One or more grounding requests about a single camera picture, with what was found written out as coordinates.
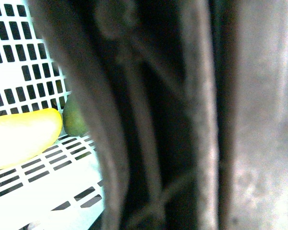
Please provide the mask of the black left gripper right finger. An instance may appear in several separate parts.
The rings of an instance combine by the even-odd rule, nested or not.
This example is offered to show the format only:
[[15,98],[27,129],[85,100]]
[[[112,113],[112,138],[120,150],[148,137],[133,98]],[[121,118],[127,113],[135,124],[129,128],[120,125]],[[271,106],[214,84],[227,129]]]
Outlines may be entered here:
[[288,230],[288,0],[215,0],[219,227]]

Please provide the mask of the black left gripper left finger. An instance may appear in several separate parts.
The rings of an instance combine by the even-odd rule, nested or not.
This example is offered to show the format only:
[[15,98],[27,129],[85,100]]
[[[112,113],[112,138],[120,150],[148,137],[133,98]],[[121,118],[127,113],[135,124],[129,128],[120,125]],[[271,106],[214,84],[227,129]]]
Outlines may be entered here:
[[30,0],[101,166],[104,230],[217,230],[205,0]]

